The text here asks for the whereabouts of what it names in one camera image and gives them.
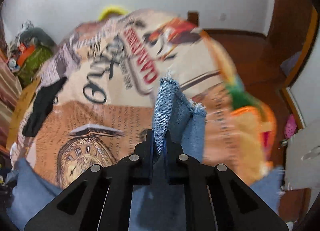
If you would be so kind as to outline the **blue denim jeans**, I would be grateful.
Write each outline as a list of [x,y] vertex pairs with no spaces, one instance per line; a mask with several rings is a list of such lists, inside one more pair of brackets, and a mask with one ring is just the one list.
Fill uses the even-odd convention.
[[[151,230],[186,229],[184,187],[167,182],[163,141],[169,132],[172,142],[180,144],[185,154],[201,162],[206,115],[203,106],[192,104],[184,96],[175,80],[168,77],[160,80],[151,127],[154,140],[152,179],[149,185],[133,187],[128,230],[141,230],[143,224],[148,224]],[[93,165],[108,167],[91,163],[80,175]],[[26,159],[19,159],[16,185],[6,209],[9,220],[18,230],[25,230],[28,221],[63,190],[37,175]]]

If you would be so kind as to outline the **pink slipper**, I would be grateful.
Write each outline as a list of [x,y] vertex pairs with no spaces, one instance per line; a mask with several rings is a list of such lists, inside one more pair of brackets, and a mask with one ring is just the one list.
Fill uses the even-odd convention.
[[294,136],[294,134],[297,131],[297,124],[294,118],[294,115],[291,114],[288,119],[287,122],[285,124],[285,128],[284,128],[284,136],[286,139],[291,138],[292,136]]

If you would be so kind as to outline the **black folded garment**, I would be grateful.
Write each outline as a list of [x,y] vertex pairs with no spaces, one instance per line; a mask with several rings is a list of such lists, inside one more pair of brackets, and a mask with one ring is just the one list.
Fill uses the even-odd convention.
[[33,111],[22,130],[25,137],[35,137],[41,129],[45,119],[53,109],[54,99],[67,81],[67,77],[59,79],[48,87],[42,87],[37,93]]

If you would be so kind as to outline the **wooden lap desk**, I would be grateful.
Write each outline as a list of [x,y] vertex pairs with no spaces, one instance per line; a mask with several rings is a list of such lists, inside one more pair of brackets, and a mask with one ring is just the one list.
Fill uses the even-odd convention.
[[17,141],[18,130],[20,122],[22,121],[25,112],[27,111],[30,103],[32,102],[37,86],[40,84],[40,77],[37,77],[31,84],[22,90],[21,96],[18,99],[17,106],[11,117],[9,126],[9,133],[7,138],[6,149],[10,150],[11,145]]

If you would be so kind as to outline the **newspaper print bed cover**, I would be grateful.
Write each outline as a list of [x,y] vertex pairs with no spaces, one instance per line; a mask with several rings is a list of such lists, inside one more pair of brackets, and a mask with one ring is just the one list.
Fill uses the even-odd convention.
[[[206,110],[201,161],[224,163],[246,184],[266,176],[276,133],[273,111],[245,91],[224,47],[170,13],[137,10],[83,23],[37,71],[34,98],[10,159],[25,158],[45,180],[66,188],[91,163],[110,166],[133,153],[152,127],[160,80],[175,80]],[[67,77],[35,137],[22,130],[37,93]]]

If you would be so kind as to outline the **pink striped curtain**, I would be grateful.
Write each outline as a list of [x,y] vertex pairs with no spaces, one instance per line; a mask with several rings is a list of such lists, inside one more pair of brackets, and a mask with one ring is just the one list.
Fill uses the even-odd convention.
[[22,92],[22,87],[3,58],[1,58],[0,71],[1,147],[6,148],[11,117]]

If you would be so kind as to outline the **wooden wardrobe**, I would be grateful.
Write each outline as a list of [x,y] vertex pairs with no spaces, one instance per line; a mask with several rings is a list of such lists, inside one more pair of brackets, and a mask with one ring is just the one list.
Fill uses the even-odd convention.
[[267,40],[281,55],[281,60],[300,53],[286,77],[281,92],[289,106],[298,129],[305,128],[305,121],[291,87],[299,77],[310,56],[318,33],[319,14],[312,0],[274,0],[274,9]]

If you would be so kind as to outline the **orange box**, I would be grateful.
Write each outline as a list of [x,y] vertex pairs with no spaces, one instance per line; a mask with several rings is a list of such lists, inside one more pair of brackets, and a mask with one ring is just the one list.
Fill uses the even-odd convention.
[[21,43],[18,49],[20,51],[20,55],[17,59],[17,65],[22,67],[25,60],[34,52],[36,47],[35,45],[25,46],[23,43]]

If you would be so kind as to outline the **grey plush pillow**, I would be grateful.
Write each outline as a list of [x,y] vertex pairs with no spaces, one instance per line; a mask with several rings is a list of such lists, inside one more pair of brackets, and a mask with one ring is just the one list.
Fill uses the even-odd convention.
[[30,43],[32,39],[36,39],[38,44],[42,44],[45,47],[53,48],[56,46],[54,40],[39,27],[29,28],[20,35],[20,42],[22,43]]

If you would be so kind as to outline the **yellow foam tube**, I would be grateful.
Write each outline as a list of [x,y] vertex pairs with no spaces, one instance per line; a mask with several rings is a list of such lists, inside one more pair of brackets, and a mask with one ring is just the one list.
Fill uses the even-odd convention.
[[129,12],[120,7],[120,6],[113,6],[113,5],[110,5],[110,6],[107,6],[103,9],[103,11],[100,13],[99,17],[98,17],[98,20],[99,21],[103,21],[105,19],[109,19],[111,17],[115,17],[115,16],[123,16],[123,15],[126,15],[128,14]]

